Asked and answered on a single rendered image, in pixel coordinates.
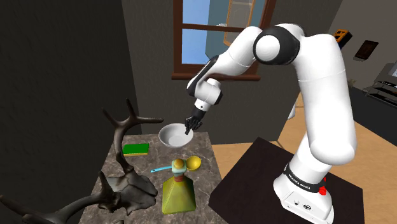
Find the dark antler skull figure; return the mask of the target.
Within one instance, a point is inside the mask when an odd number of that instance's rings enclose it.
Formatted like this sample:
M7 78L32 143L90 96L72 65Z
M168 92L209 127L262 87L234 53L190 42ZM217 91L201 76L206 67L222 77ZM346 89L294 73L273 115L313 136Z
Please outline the dark antler skull figure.
M80 198L54 213L40 213L15 200L8 199L4 195L0 195L0 202L19 214L26 224L66 224L75 213L94 204L109 213L125 208L127 214L154 206L158 190L149 178L138 175L134 167L126 161L123 156L122 141L126 131L131 127L142 123L161 123L163 120L137 116L129 99L126 100L126 103L129 117L124 121L117 121L107 111L103 111L115 128L113 138L115 159L123 169L123 176L105 177L104 173L100 171L101 190L98 193Z

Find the dark brown wall picture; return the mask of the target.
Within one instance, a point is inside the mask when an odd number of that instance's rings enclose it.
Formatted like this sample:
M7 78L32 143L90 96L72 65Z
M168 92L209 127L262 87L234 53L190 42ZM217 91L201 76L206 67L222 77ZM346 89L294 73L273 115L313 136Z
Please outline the dark brown wall picture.
M356 61L367 60L371 56L373 51L376 49L378 44L379 43L376 41L365 40L363 44L360 46L359 50L354 55L353 59Z

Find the green and yellow sponge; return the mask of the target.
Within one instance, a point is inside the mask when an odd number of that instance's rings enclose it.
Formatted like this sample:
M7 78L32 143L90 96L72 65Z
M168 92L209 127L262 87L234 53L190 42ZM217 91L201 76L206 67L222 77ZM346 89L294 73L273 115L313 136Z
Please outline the green and yellow sponge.
M125 157L147 155L149 150L148 143L125 144L123 147L123 155Z

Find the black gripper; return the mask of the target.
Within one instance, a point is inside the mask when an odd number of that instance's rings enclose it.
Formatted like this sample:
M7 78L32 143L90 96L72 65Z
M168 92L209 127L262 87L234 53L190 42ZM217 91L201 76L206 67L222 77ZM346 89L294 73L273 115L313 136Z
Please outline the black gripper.
M202 125L201 120L203 119L204 115L205 115L205 111L202 111L201 109L196 108L195 106L193 107L192 115L185 119L186 135L188 135L192 127L193 130L197 130Z

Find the dark robot stand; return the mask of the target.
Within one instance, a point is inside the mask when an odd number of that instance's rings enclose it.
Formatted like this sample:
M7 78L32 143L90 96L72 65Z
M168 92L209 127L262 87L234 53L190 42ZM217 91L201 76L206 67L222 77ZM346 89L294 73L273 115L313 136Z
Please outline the dark robot stand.
M209 206L228 224L312 224L281 206L273 182L293 154L257 138L211 193ZM365 224L363 190L334 174L326 175L333 224Z

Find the brown framed window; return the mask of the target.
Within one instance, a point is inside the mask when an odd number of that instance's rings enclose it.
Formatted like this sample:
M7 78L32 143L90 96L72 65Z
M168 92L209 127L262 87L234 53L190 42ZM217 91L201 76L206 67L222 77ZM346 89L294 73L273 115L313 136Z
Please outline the brown framed window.
M189 80L250 25L270 25L276 0L173 0L173 80Z

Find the yellow-green pyramid bottle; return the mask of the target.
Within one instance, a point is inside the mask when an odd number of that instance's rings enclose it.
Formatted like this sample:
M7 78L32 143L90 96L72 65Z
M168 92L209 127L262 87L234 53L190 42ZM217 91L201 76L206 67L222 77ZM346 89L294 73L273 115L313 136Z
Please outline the yellow-green pyramid bottle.
M185 213L196 209L193 181L185 176L186 170L185 160L177 158L172 161L174 175L163 183L163 214Z

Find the white bowl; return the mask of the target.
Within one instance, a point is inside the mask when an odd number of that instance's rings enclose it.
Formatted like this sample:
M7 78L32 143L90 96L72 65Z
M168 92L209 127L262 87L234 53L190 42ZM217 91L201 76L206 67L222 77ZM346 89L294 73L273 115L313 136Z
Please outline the white bowl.
M182 123L171 123L160 129L159 140L169 148L180 148L193 139L193 131L186 134L186 127Z

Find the dark desk with appliance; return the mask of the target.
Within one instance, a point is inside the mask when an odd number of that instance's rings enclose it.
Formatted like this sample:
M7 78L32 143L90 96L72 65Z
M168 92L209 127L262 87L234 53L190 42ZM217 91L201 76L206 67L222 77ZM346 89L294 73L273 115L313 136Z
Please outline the dark desk with appliance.
M397 146L397 106L366 96L358 76L348 74L348 78L356 80L349 89L354 121Z

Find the orange and black wall picture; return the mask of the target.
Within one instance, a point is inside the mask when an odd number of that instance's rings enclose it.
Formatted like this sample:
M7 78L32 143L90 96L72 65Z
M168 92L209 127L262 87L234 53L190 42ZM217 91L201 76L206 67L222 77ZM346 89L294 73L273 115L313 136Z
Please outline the orange and black wall picture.
M339 29L334 33L334 37L342 49L346 43L352 38L352 34L348 30Z

